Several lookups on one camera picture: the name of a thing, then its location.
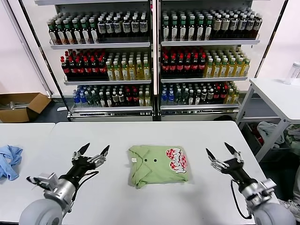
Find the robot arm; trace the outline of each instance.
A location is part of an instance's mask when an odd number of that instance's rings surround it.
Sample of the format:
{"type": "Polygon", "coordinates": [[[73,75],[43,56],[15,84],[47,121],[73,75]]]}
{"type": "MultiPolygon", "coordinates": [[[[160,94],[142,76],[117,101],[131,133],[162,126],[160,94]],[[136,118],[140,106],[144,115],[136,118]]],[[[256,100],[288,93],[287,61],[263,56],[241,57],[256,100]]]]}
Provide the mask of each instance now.
{"type": "Polygon", "coordinates": [[[55,173],[51,175],[42,173],[38,177],[27,177],[29,182],[44,189],[45,199],[34,201],[25,208],[20,216],[20,225],[61,225],[66,213],[72,211],[81,185],[99,173],[98,171],[87,173],[87,171],[95,170],[106,161],[109,145],[100,155],[84,157],[83,154],[89,145],[88,143],[73,153],[72,168],[59,178],[55,173]],[[79,184],[84,176],[89,177],[79,184]]]}
{"type": "Polygon", "coordinates": [[[206,151],[212,167],[221,173],[232,176],[233,198],[240,215],[244,219],[251,219],[253,215],[257,225],[296,225],[296,219],[289,210],[279,204],[269,202],[276,184],[271,179],[258,182],[250,178],[243,169],[244,161],[240,152],[237,152],[234,147],[227,143],[225,143],[225,146],[234,156],[233,159],[221,162],[208,149],[206,151]],[[239,192],[245,197],[249,212],[248,217],[244,216],[238,207],[233,191],[233,182],[239,185],[239,192]]]}

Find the table leg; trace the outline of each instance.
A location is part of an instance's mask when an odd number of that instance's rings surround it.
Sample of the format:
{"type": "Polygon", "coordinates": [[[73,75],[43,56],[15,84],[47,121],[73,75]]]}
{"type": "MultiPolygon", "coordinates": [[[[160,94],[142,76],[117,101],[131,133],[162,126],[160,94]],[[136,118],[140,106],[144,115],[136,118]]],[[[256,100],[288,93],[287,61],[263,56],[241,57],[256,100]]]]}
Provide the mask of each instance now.
{"type": "MultiPolygon", "coordinates": [[[[235,122],[236,124],[239,126],[240,120],[242,119],[244,112],[246,110],[246,105],[249,103],[249,101],[251,100],[251,97],[253,95],[254,89],[252,88],[252,85],[250,85],[248,92],[245,96],[245,99],[239,109],[238,115],[236,116],[235,122]]],[[[241,125],[239,126],[239,129],[242,130],[243,126],[245,123],[241,123],[241,125]]]]}
{"type": "Polygon", "coordinates": [[[259,149],[258,153],[255,155],[255,158],[258,162],[260,162],[263,157],[267,154],[267,152],[273,147],[275,144],[275,141],[278,139],[278,137],[282,134],[282,132],[290,125],[290,122],[282,119],[278,125],[276,126],[276,129],[272,132],[269,139],[263,144],[261,149],[259,149]]]}

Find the display cooler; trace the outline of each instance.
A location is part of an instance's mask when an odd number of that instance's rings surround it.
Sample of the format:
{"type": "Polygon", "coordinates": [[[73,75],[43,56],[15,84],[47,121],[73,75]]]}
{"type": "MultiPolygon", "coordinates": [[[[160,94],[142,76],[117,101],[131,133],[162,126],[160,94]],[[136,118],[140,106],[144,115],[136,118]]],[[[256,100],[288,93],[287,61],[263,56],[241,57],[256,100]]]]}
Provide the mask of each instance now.
{"type": "Polygon", "coordinates": [[[71,121],[234,118],[281,17],[268,0],[19,2],[71,121]]]}

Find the folded green shirt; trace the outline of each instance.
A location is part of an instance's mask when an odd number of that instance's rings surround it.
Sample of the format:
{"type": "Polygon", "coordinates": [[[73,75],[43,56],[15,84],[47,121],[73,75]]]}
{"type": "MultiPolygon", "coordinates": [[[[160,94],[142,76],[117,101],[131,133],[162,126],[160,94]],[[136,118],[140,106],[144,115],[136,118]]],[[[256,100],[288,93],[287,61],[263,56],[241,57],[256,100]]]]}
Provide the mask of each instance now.
{"type": "Polygon", "coordinates": [[[180,146],[134,145],[129,149],[131,181],[136,188],[149,183],[185,182],[187,160],[180,146]]]}

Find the white side table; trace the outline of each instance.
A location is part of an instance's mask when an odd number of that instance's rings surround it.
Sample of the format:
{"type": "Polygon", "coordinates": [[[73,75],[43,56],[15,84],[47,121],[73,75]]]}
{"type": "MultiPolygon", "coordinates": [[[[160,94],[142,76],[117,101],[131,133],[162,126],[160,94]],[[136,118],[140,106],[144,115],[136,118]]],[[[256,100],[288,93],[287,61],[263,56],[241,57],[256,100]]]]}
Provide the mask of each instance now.
{"type": "Polygon", "coordinates": [[[265,101],[265,103],[276,113],[280,118],[276,129],[270,138],[264,143],[261,149],[256,154],[255,158],[260,162],[267,154],[270,148],[274,145],[280,134],[290,124],[300,124],[300,86],[284,84],[279,79],[250,79],[250,87],[248,93],[241,105],[239,113],[236,117],[236,123],[242,130],[245,122],[249,121],[263,121],[259,117],[244,117],[246,106],[249,103],[254,91],[265,101]]]}

